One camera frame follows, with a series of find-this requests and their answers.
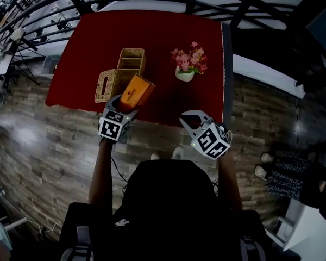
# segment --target metal railing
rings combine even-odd
[[[40,39],[42,36],[53,36],[60,33],[68,33],[72,32],[74,28],[72,26],[69,26],[68,28],[63,28],[61,30],[57,30],[54,32],[49,32],[46,34],[42,34],[40,36],[33,36],[31,38],[31,35],[38,31],[39,29],[46,29],[51,26],[56,26],[62,22],[71,22],[76,21],[81,18],[83,14],[92,13],[91,5],[99,2],[114,2],[114,1],[165,1],[165,2],[171,2],[171,3],[180,3],[180,4],[186,4],[185,14],[193,15],[196,13],[199,13],[198,16],[204,17],[204,18],[213,18],[220,15],[227,15],[226,17],[219,17],[219,18],[213,18],[216,21],[230,21],[230,27],[232,31],[239,30],[239,24],[241,21],[247,21],[252,24],[254,24],[257,27],[260,27],[264,30],[270,30],[271,32],[274,32],[276,29],[272,28],[271,26],[267,25],[266,23],[262,22],[261,20],[277,20],[282,22],[286,26],[285,33],[287,33],[288,38],[291,38],[292,41],[292,49],[295,51],[299,51],[300,54],[304,54],[304,50],[306,44],[309,44],[309,46],[312,49],[315,49],[318,51],[318,54],[323,56],[326,59],[326,50],[312,37],[312,35],[306,30],[306,28],[299,28],[297,27],[292,20],[289,18],[290,13],[292,10],[294,10],[294,6],[286,5],[286,4],[274,4],[274,3],[266,3],[262,0],[238,0],[240,3],[232,3],[232,4],[221,4],[221,5],[213,5],[205,2],[201,2],[198,0],[97,0],[97,1],[88,1],[88,2],[81,2],[80,0],[71,0],[72,5],[67,6],[62,9],[58,9],[55,11],[52,11],[50,13],[47,13],[43,16],[39,16],[36,19],[29,21],[28,23],[24,23],[26,18],[36,12],[37,10],[51,5],[55,4],[58,0],[42,0],[39,3],[32,5],[28,9],[26,9],[24,12],[20,13],[18,16],[14,17],[13,20],[8,22],[3,28],[0,29],[0,40],[2,41],[9,41],[9,35],[14,30],[14,28],[18,26],[22,26],[23,28],[36,24],[37,22],[43,20],[44,18],[47,18],[49,16],[63,13],[66,11],[70,11],[72,9],[76,9],[79,12],[79,16],[65,18],[63,20],[60,20],[58,22],[49,23],[47,25],[44,25],[40,28],[30,30],[24,34],[24,38],[26,39],[26,44],[23,45],[22,49],[27,48],[30,46],[30,48],[33,48],[34,50],[37,50],[37,46],[49,44],[52,42],[59,42],[59,41],[65,41],[68,40],[69,36],[61,36],[58,39],[53,40],[45,40],[43,42],[39,43],[32,43],[36,41],[37,39]],[[203,14],[203,11],[210,11],[212,10],[212,13]],[[258,13],[258,15],[247,15],[247,13]],[[300,34],[302,32],[302,36],[305,37],[305,41],[296,41],[295,38],[290,37],[291,32],[294,32],[294,34]],[[311,71],[311,73],[317,72],[316,66],[319,66],[318,70],[324,69],[322,57],[319,59],[311,59],[307,57],[306,60],[304,60],[307,67],[305,70]],[[301,74],[302,81],[304,82],[304,72]]]

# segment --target white sneaker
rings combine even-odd
[[[184,149],[181,146],[175,148],[173,152],[172,159],[183,159],[184,158]]]
[[[262,156],[261,156],[261,161],[263,163],[272,163],[274,161],[274,157],[272,157],[268,153],[263,153]]]
[[[160,159],[159,155],[156,153],[153,153],[150,157],[150,160]]]
[[[259,178],[261,178],[263,181],[267,181],[265,178],[267,175],[267,171],[263,169],[261,165],[256,165],[255,167],[255,175]]]

